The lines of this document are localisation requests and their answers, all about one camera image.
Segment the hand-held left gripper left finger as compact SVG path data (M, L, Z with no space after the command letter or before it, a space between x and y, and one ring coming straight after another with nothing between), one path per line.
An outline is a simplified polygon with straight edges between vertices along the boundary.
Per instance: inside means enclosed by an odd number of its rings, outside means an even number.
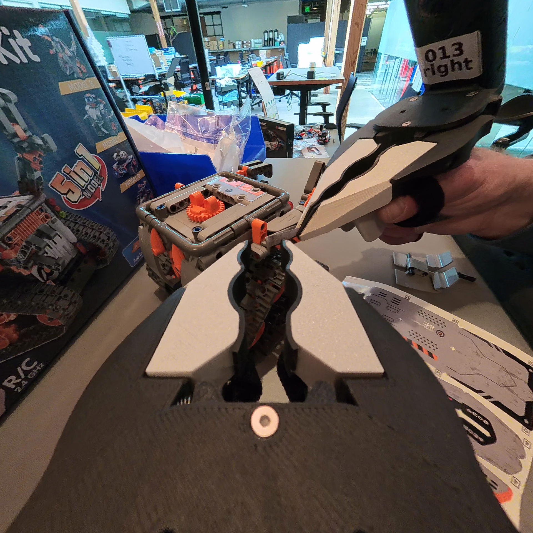
M248 242L234 247L187 284L146 374L226 382L250 365L245 315Z

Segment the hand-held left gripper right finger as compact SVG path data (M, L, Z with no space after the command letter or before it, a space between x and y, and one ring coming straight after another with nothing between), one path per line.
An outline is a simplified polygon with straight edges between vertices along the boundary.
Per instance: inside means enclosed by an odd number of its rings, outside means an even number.
M343 284L295 244L283 245L290 256L287 273L297 288L287 324L290 345L296 350L296 375L304 382L383 376Z

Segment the grey plastic panel assembly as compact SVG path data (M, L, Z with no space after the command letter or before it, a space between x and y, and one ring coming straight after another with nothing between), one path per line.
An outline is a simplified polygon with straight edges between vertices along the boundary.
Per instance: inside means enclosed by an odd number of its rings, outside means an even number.
M449 251L425 257L394 252L392 260L396 284L412 290L440 291L460 279L473 283L476 281L476 277L457 271Z

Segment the grey orange tracked toy robot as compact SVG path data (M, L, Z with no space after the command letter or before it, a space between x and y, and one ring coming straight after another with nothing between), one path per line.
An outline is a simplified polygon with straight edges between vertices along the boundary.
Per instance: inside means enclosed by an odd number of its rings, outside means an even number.
M246 294L239 301L245 338L255 359L283 349L291 307L280 244L297 240L295 228L323 172L315 163L300 200L261 181L272 165L253 161L150 199L137 208L139 240L150 278L174 292L207 270L234 247L248 242Z

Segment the robot sticker sheet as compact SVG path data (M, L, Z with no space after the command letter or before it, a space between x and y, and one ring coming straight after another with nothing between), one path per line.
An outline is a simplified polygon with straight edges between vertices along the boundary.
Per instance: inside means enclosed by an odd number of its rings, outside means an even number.
M347 276L412 346L448 395L489 485L524 530L532 465L532 361L489 332L398 288Z

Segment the person's right hand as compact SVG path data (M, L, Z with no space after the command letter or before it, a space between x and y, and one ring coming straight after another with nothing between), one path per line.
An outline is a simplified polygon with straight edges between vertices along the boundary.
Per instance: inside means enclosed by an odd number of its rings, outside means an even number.
M423 233L471 234L487 239L510 236L532 223L532 159L474 148L470 159L436 177L444 192L443 220L403 228L417 213L410 196L397 197L378 211L386 223L380 239L390 245L415 242Z

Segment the pile of toy bricks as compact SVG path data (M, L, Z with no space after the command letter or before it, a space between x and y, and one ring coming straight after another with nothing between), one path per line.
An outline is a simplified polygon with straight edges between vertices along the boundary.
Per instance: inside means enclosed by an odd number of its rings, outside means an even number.
M312 145L327 145L330 142L330 130L324 124L296 125L294 132L294 146L297 148Z

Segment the black office chair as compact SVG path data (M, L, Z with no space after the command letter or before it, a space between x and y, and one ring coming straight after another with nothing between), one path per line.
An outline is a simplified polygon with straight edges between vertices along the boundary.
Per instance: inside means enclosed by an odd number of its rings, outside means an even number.
M314 117L322 117L326 128L334 129L336 127L334 123L330 122L330 118L334 116L334 113L328 110L328 107L330 106L329 102L312 101L309 105L321 107L320 111L316 110L310 114Z
M339 103L337 104L337 109L336 109L336 128L337 128L337 134L338 134L338 139L339 139L339 143L341 143L343 141L343 116L344 116L344 112L346 111L347 109L347 106L349 104L349 101L350 101L350 98L351 98L351 95L354 91L354 89L356 88L356 83L357 83L357 77L354 76L354 73L351 72L350 73L350 76L348 78L348 81L346 83L346 87L345 89L343 90L341 96L340 96L340 100L339 100Z

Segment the black car model box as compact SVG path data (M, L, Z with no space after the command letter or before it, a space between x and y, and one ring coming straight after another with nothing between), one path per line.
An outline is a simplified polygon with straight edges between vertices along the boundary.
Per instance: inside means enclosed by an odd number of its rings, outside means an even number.
M294 148L294 123L258 116L267 158L292 158Z

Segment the brown far desk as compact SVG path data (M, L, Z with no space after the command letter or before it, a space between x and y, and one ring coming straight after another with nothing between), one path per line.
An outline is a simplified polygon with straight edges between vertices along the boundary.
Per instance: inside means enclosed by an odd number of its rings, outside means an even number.
M272 74L268 79L271 86L283 87L290 91L300 92L300 125L307 123L307 110L310 101L310 94L313 90L323 89L333 84L344 82L341 71L333 67L316 67L312 71L313 77L309 77L308 68L280 69Z

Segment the white standing board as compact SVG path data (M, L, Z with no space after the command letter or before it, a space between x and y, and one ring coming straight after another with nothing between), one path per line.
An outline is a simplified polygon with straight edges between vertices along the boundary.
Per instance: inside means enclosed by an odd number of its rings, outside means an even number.
M248 69L250 79L253 81L262 98L263 113L266 117L279 119L275 96L266 76L260 67Z

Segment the clear plastic bag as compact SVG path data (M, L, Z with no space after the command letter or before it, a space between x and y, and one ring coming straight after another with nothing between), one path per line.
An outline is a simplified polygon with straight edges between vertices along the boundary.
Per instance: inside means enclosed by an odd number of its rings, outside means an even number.
M137 147L144 152L207 155L216 170L237 171L251 130L250 98L232 115L171 101L163 120L151 115L145 122L125 118Z

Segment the blue robot kit box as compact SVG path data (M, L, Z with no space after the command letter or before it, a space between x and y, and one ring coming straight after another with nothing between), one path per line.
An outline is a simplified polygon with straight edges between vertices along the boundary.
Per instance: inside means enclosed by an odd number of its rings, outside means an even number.
M70 14L1 6L1 417L142 262L123 126Z

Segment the white whiteboard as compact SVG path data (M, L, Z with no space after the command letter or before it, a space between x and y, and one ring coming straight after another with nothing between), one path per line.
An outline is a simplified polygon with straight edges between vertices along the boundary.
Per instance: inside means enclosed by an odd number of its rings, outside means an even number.
M107 42L122 77L157 74L144 35L108 37Z

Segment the black metal post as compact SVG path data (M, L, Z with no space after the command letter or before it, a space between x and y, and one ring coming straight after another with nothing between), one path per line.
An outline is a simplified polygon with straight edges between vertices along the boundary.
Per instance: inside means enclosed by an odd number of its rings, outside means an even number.
M208 71L207 60L205 55L205 47L203 42L202 28L199 18L197 1L185 1L189 25L192 35L192 41L195 49L197 59L197 66L203 91L203 98L205 107L210 110L215 110L212 90L210 87L210 74Z

